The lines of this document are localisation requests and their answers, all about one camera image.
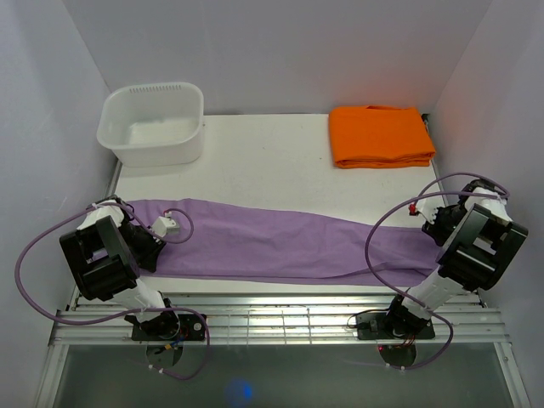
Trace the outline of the purple trousers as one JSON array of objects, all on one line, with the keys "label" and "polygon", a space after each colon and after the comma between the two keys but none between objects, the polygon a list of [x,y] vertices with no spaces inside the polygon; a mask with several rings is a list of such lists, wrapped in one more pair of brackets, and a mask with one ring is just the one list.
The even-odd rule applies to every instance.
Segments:
[{"label": "purple trousers", "polygon": [[194,233],[168,244],[156,275],[197,280],[300,285],[415,286],[436,268],[439,247],[418,228],[380,227],[323,215],[238,207],[223,203],[132,201],[151,224],[165,210]]}]

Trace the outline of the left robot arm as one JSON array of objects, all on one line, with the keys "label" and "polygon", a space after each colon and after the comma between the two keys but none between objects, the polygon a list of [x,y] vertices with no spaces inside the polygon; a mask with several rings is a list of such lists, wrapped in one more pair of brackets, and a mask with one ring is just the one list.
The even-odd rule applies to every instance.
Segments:
[{"label": "left robot arm", "polygon": [[115,300],[134,309],[124,320],[145,335],[173,340],[180,336],[180,319],[169,299],[150,289],[141,272],[156,272],[162,239],[180,231],[171,214],[148,227],[133,223],[132,206],[110,195],[89,207],[84,221],[59,238],[61,249],[80,293],[88,300]]}]

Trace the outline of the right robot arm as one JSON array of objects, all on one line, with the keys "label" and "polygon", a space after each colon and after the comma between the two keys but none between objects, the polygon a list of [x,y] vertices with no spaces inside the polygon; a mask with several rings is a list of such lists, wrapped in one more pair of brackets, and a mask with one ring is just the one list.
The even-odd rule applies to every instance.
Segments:
[{"label": "right robot arm", "polygon": [[447,207],[430,207],[425,199],[410,205],[411,215],[425,218],[422,232],[440,248],[438,267],[407,296],[394,297],[382,321],[393,337],[417,337],[452,297],[491,289],[529,234],[508,216],[506,192],[497,184],[476,178],[462,191]]}]

